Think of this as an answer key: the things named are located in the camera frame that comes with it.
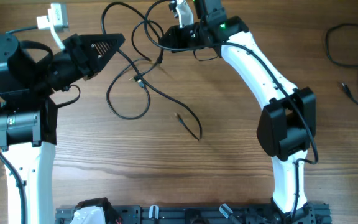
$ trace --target cable plug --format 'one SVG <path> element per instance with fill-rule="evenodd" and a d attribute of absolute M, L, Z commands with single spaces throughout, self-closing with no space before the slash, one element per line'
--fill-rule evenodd
<path fill-rule="evenodd" d="M 139 82 L 140 78 L 137 75 L 135 75 L 134 77 L 130 78 L 129 80 L 134 81 L 134 82 Z"/>
<path fill-rule="evenodd" d="M 179 121 L 183 121 L 183 119 L 181 118 L 181 116 L 178 113 L 175 113 L 175 117 L 179 120 Z"/>
<path fill-rule="evenodd" d="M 145 88 L 145 85 L 142 80 L 138 80 L 137 82 L 141 88 Z"/>
<path fill-rule="evenodd" d="M 347 97 L 352 98 L 351 90 L 345 83 L 342 83 L 342 90 L 346 94 Z"/>

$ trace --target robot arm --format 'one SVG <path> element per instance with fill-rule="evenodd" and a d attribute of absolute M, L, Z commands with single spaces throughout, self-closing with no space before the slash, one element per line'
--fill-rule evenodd
<path fill-rule="evenodd" d="M 65 7 L 52 4 L 55 13 Z M 20 223 L 25 205 L 26 223 L 53 223 L 52 168 L 55 157 L 57 111 L 51 99 L 54 91 L 67 91 L 84 78 L 95 77 L 124 43 L 122 34 L 72 35 L 61 41 L 56 32 L 68 24 L 64 16 L 37 19 L 39 29 L 51 29 L 64 49 L 55 55 L 44 44 L 19 41 L 0 34 L 0 148 L 22 181 L 21 198 L 14 175 L 6 167 L 9 223 Z M 48 55 L 35 62 L 26 49 L 40 49 Z"/>
<path fill-rule="evenodd" d="M 183 26 L 183 20 L 179 17 L 180 26 L 171 27 L 160 40 L 160 44 L 184 49 L 198 45 L 233 43 L 248 48 L 263 61 L 290 96 L 289 99 L 294 100 L 296 106 L 301 108 L 308 128 L 312 135 L 315 135 L 316 102 L 313 92 L 309 88 L 298 90 L 296 85 L 280 74 L 260 51 L 248 27 L 241 19 L 238 17 L 227 19 L 221 0 L 196 0 L 194 3 L 200 23 Z M 293 111 L 288 99 L 273 81 L 267 69 L 250 52 L 227 44 L 221 44 L 214 49 L 238 72 L 259 103 L 262 115 L 257 136 L 264 151 L 272 157 L 275 179 L 272 200 L 281 211 L 282 217 L 288 218 L 288 214 L 302 208 L 307 202 L 303 190 L 304 162 L 298 163 L 298 177 L 294 165 L 298 159 L 305 159 L 310 145 L 305 128 L 296 119 L 294 113 L 286 114 L 285 110 Z M 294 208 L 297 190 L 298 203 Z"/>
<path fill-rule="evenodd" d="M 246 46 L 255 52 L 269 67 L 288 94 L 293 94 L 297 87 L 289 82 L 279 71 L 267 60 L 265 55 L 260 51 L 255 43 L 255 40 L 250 32 L 240 32 L 230 36 L 231 43 Z M 276 87 L 272 78 L 266 72 L 266 69 L 245 50 L 238 47 L 223 45 L 222 58 L 230 64 L 245 81 L 247 86 L 255 95 L 260 108 L 270 104 L 271 99 L 284 99 L 283 93 Z M 288 213 L 293 211 L 295 202 L 295 161 L 299 158 L 305 158 L 307 151 L 299 151 L 291 155 L 287 160 L 281 161 L 277 156 L 272 157 L 273 173 L 275 179 L 275 190 L 273 193 L 273 200 L 276 206 L 283 212 Z M 306 202 L 305 193 L 303 190 L 303 162 L 300 164 L 300 190 L 299 202 L 296 209 L 301 208 Z"/>

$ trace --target black plastic housing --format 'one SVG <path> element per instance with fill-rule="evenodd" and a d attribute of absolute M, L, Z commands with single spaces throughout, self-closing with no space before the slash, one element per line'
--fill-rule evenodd
<path fill-rule="evenodd" d="M 3 151 L 13 144 L 31 142 L 40 147 L 42 142 L 56 144 L 57 106 L 47 98 L 39 103 L 12 111 L 0 111 L 0 147 Z"/>
<path fill-rule="evenodd" d="M 59 91 L 81 78 L 95 77 L 124 41 L 122 34 L 70 36 L 63 41 L 66 49 L 54 55 L 47 79 L 37 84 L 36 91 Z"/>
<path fill-rule="evenodd" d="M 249 32 L 247 25 L 238 16 L 222 21 L 218 24 L 209 24 L 200 29 L 200 38 L 204 44 L 214 44 L 227 42 L 229 37 L 240 32 Z M 219 57 L 222 57 L 221 46 L 214 47 Z"/>
<path fill-rule="evenodd" d="M 203 45 L 203 41 L 199 38 L 199 26 L 200 24 L 198 22 L 183 28 L 180 28 L 179 25 L 171 26 L 158 42 L 162 46 L 174 49 L 184 49 Z"/>
<path fill-rule="evenodd" d="M 295 90 L 290 96 L 304 117 L 313 136 L 316 134 L 316 96 L 310 88 Z M 299 117 L 287 99 L 270 100 L 262 110 L 257 129 L 260 145 L 269 156 L 286 161 L 288 156 L 307 150 L 310 140 Z"/>
<path fill-rule="evenodd" d="M 39 80 L 37 64 L 20 48 L 12 34 L 0 34 L 0 96 L 19 100 L 29 96 L 29 88 Z"/>
<path fill-rule="evenodd" d="M 221 0 L 194 0 L 197 17 L 204 21 L 208 26 L 214 26 L 227 19 L 226 10 L 222 6 Z"/>

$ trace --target wood grain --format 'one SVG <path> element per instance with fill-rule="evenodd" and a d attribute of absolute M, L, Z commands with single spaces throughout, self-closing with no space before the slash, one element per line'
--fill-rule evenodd
<path fill-rule="evenodd" d="M 305 190 L 311 201 L 331 205 L 334 223 L 358 223 L 358 106 L 337 84 L 346 82 L 357 96 L 357 70 L 330 63 L 323 47 L 325 31 L 341 22 L 358 23 L 358 1 L 223 1 L 229 15 L 239 15 L 250 27 L 259 47 L 290 81 L 309 86 L 317 96 L 317 135 L 320 163 L 306 166 Z M 146 12 L 152 2 L 133 2 Z M 100 15 L 107 3 L 68 4 L 71 34 L 99 34 Z M 0 33 L 31 26 L 48 4 L 0 5 Z M 167 6 L 151 18 L 164 30 L 176 24 Z M 134 13 L 117 7 L 106 17 L 109 32 L 122 32 L 122 50 L 135 59 L 130 45 Z M 47 31 L 17 35 L 58 48 Z M 156 49 L 139 30 L 139 49 L 156 58 Z M 358 30 L 333 35 L 333 56 L 358 62 Z M 41 52 L 31 52 L 35 58 Z M 213 56 L 206 50 L 201 57 Z M 186 103 L 200 118 L 204 139 L 195 141 L 176 121 L 180 113 L 197 126 L 178 105 L 155 93 L 150 111 L 140 120 L 124 121 L 106 105 L 105 91 L 126 66 L 114 56 L 98 77 L 78 81 L 82 95 L 59 111 L 58 146 L 53 168 L 55 207 L 80 200 L 108 197 L 115 205 L 206 205 L 265 203 L 273 191 L 271 160 L 260 148 L 256 128 L 259 106 L 238 74 L 223 60 L 197 62 L 191 53 L 166 53 L 160 68 L 147 75 L 150 83 Z M 141 70 L 149 65 L 142 63 Z M 111 97 L 125 115 L 140 113 L 144 92 L 128 79 L 113 88 Z M 56 93 L 63 102 L 75 90 Z M 0 223 L 7 222 L 6 178 L 0 163 Z"/>

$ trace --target cable connector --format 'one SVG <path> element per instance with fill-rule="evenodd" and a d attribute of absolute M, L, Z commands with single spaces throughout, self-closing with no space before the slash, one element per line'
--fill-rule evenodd
<path fill-rule="evenodd" d="M 346 94 L 347 97 L 352 98 L 351 90 L 345 83 L 342 83 L 342 90 Z"/>
<path fill-rule="evenodd" d="M 140 78 L 137 75 L 135 75 L 134 77 L 130 78 L 129 80 L 134 81 L 134 82 L 139 82 Z"/>
<path fill-rule="evenodd" d="M 137 82 L 141 88 L 145 88 L 145 85 L 142 80 L 138 80 Z"/>
<path fill-rule="evenodd" d="M 183 119 L 181 118 L 181 116 L 178 113 L 175 113 L 175 117 L 179 120 L 179 121 L 183 121 Z"/>
<path fill-rule="evenodd" d="M 37 17 L 37 26 L 40 30 L 48 30 L 61 50 L 65 49 L 58 33 L 69 32 L 66 4 L 51 3 L 48 15 Z"/>

